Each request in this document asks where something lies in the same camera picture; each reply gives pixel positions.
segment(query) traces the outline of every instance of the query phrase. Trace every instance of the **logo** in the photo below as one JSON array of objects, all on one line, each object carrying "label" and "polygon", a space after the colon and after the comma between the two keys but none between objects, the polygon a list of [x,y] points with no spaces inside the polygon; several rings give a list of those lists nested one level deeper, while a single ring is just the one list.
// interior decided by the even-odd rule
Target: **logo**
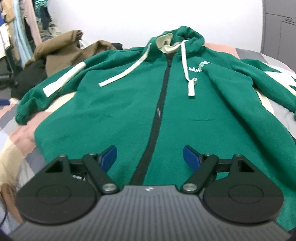
[{"label": "logo", "polygon": [[145,188],[145,190],[148,191],[148,192],[151,192],[151,191],[154,190],[154,188],[153,187],[147,187],[147,188]]},{"label": "logo", "polygon": [[194,72],[201,72],[202,71],[202,68],[203,68],[203,66],[205,66],[206,64],[211,64],[210,62],[208,62],[208,61],[204,61],[204,62],[200,62],[200,64],[198,65],[198,67],[197,68],[191,68],[191,67],[189,67],[189,69],[188,70],[190,70],[190,71],[194,71]]}]

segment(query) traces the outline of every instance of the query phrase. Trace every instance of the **brown jacket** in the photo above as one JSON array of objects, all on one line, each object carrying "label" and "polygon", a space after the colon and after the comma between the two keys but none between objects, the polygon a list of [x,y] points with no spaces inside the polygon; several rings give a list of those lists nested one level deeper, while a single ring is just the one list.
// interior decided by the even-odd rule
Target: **brown jacket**
[{"label": "brown jacket", "polygon": [[37,46],[34,56],[26,65],[42,57],[46,57],[45,70],[49,77],[97,53],[110,49],[116,50],[111,43],[104,40],[99,40],[82,50],[78,47],[78,42],[82,35],[83,33],[80,30],[72,30],[41,43]]}]

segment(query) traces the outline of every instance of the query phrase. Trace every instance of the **hanging clothes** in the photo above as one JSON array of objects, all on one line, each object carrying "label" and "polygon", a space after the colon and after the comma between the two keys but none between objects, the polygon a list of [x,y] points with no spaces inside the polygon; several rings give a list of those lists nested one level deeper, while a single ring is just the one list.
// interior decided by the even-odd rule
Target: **hanging clothes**
[{"label": "hanging clothes", "polygon": [[3,58],[6,55],[5,50],[10,46],[10,42],[9,42],[7,28],[4,24],[4,20],[2,19],[1,15],[0,15],[0,36],[2,41],[2,43],[0,43],[0,58]]},{"label": "hanging clothes", "polygon": [[20,54],[16,47],[15,38],[14,38],[14,27],[13,27],[13,21],[15,19],[15,12],[13,10],[13,2],[12,0],[2,0],[1,2],[2,8],[4,10],[5,14],[5,21],[8,23],[9,33],[11,36],[11,42],[14,46],[12,50],[12,54],[16,61],[20,61]]},{"label": "hanging clothes", "polygon": [[47,7],[47,0],[33,0],[34,9],[39,9],[40,7]]},{"label": "hanging clothes", "polygon": [[38,25],[36,22],[36,16],[33,8],[33,4],[31,0],[21,0],[20,1],[20,9],[22,13],[22,18],[24,18],[30,27],[31,34],[35,43],[35,46],[38,46],[42,43]]},{"label": "hanging clothes", "polygon": [[19,1],[12,0],[12,2],[13,10],[15,13],[15,19],[13,20],[13,37],[15,41],[15,46],[17,47],[20,54],[21,65],[24,66],[25,63],[33,56],[33,51],[30,47],[28,38],[24,31]]},{"label": "hanging clothes", "polygon": [[48,13],[47,7],[41,6],[35,9],[35,15],[39,27],[39,31],[46,30],[49,28],[49,23],[52,21]]}]

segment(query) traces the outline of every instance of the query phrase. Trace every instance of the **ridged grey surface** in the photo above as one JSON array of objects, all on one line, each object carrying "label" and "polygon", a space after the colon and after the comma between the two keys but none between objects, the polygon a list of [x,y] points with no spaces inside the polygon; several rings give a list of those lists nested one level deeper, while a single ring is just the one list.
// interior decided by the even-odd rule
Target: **ridged grey surface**
[{"label": "ridged grey surface", "polygon": [[275,222],[242,227],[212,216],[195,195],[175,186],[126,186],[105,195],[83,218],[60,226],[25,223],[15,241],[284,241]]}]

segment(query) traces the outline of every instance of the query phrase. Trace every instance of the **drawstring tip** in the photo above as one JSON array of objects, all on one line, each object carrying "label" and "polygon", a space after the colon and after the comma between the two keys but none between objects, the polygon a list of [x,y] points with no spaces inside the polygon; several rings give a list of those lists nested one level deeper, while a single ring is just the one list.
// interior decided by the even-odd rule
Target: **drawstring tip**
[{"label": "drawstring tip", "polygon": [[195,96],[194,85],[196,83],[197,78],[193,78],[188,81],[188,96]]}]

